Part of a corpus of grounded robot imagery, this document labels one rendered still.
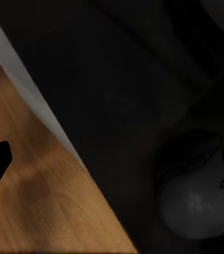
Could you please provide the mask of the monitor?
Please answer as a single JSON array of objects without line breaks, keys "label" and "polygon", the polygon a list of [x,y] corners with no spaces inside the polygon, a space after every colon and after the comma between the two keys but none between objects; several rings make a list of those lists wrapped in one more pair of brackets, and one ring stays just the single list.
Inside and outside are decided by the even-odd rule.
[{"label": "monitor", "polygon": [[[198,0],[177,0],[177,2],[198,36],[224,63],[224,31]],[[224,71],[195,103],[194,115],[207,130],[224,132]]]}]

